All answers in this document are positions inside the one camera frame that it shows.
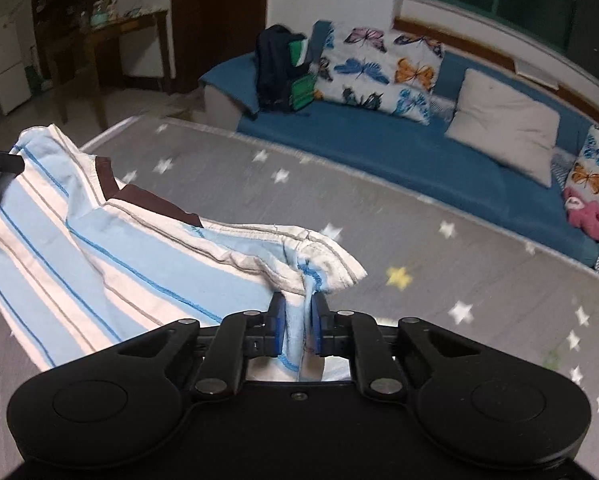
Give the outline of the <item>blue white striped shirt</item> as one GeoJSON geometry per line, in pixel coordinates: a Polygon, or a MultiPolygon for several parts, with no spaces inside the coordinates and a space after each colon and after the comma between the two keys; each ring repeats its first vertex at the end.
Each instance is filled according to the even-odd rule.
{"type": "Polygon", "coordinates": [[[310,302],[365,277],[335,240],[301,226],[230,224],[118,180],[55,126],[24,130],[0,176],[0,313],[40,370],[181,318],[219,324],[283,297],[281,351],[255,380],[319,380],[310,302]]]}

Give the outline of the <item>white refrigerator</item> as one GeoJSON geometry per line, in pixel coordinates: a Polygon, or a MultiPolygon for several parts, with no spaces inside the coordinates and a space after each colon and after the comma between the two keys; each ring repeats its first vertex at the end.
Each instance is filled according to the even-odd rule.
{"type": "Polygon", "coordinates": [[[0,15],[0,109],[10,114],[31,98],[16,23],[0,15]]]}

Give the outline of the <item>grey star patterned table cover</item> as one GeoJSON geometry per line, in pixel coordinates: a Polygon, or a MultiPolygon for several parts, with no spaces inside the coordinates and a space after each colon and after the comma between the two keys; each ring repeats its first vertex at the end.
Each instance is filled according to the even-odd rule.
{"type": "MultiPolygon", "coordinates": [[[[118,180],[202,218],[301,226],[335,240],[365,269],[358,284],[327,292],[335,309],[386,324],[418,316],[562,374],[589,399],[579,460],[599,477],[592,270],[426,196],[235,133],[134,118],[79,150],[107,158],[118,180]]],[[[39,372],[0,313],[0,478],[20,462],[8,399],[39,372]]]]}

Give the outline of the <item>dark wooden side table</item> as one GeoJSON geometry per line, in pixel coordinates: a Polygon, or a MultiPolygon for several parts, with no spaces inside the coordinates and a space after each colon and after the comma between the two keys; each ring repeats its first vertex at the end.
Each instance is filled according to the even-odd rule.
{"type": "Polygon", "coordinates": [[[159,79],[160,88],[168,96],[172,93],[172,73],[170,66],[170,49],[168,42],[167,10],[147,12],[129,18],[118,18],[101,26],[88,26],[78,32],[57,40],[49,41],[43,48],[43,53],[48,64],[51,81],[53,84],[53,100],[60,121],[68,123],[68,111],[65,87],[60,81],[60,71],[57,67],[57,58],[64,52],[80,49],[86,59],[86,75],[90,77],[93,93],[90,98],[94,116],[98,125],[106,130],[108,121],[103,102],[100,78],[98,78],[98,63],[96,62],[96,49],[101,44],[118,40],[132,32],[139,32],[147,28],[154,28],[159,44],[160,60],[162,61],[162,78],[159,79]]]}

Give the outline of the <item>blue sofa bed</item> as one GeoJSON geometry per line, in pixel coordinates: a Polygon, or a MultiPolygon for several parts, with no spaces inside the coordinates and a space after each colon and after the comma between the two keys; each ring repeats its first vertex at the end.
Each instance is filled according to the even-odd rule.
{"type": "Polygon", "coordinates": [[[263,110],[256,93],[256,44],[254,51],[220,63],[200,78],[204,87],[240,105],[237,130],[420,192],[599,270],[599,242],[569,224],[563,197],[565,165],[576,159],[589,128],[595,126],[586,116],[499,70],[450,53],[446,47],[428,125],[315,97],[295,113],[263,110]],[[549,188],[447,138],[469,68],[559,113],[549,188]]]}

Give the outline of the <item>dark backpack with green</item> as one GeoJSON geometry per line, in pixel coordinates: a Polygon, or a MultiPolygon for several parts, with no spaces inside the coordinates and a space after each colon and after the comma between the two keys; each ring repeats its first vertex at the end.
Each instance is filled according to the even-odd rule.
{"type": "Polygon", "coordinates": [[[313,102],[310,41],[283,25],[265,29],[255,50],[256,93],[263,110],[295,113],[313,102]]]}

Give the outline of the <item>butterfly pillow left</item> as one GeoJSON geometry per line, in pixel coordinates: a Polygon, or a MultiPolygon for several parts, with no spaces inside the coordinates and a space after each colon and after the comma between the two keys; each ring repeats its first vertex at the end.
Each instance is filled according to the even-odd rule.
{"type": "Polygon", "coordinates": [[[428,125],[445,45],[399,30],[317,21],[313,96],[428,125]]]}

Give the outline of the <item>butterfly pillow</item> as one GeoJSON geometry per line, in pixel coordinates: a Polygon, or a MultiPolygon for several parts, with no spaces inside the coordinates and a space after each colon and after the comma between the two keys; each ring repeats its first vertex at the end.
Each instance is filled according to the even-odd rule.
{"type": "Polygon", "coordinates": [[[565,188],[574,190],[586,202],[599,203],[599,127],[591,126],[575,159],[565,188]]]}
{"type": "Polygon", "coordinates": [[[399,30],[317,21],[313,96],[428,125],[445,45],[399,30]]]}

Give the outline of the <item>grey plain pillow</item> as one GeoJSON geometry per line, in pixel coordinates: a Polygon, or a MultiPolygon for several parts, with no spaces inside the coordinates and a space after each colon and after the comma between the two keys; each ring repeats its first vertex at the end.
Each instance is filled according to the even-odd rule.
{"type": "Polygon", "coordinates": [[[469,68],[446,136],[549,188],[559,125],[549,106],[469,68]]]}

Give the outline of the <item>pink plush toy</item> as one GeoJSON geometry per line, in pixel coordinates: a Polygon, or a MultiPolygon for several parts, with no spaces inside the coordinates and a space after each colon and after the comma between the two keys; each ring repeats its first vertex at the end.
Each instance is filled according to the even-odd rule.
{"type": "Polygon", "coordinates": [[[587,202],[573,188],[565,188],[563,197],[569,224],[599,242],[599,203],[587,202]]]}

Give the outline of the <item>dark wooden door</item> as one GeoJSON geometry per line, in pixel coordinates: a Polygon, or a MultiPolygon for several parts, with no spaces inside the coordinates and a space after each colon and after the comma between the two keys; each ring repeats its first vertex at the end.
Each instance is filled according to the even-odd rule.
{"type": "Polygon", "coordinates": [[[254,50],[266,11],[267,0],[171,0],[174,91],[192,91],[214,66],[254,50]]]}

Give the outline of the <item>butterfly pillow right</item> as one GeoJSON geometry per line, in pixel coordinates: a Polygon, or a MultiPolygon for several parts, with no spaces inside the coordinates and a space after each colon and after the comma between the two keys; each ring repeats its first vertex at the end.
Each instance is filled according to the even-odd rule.
{"type": "Polygon", "coordinates": [[[591,126],[575,159],[565,188],[574,190],[586,202],[599,203],[599,127],[591,126]]]}

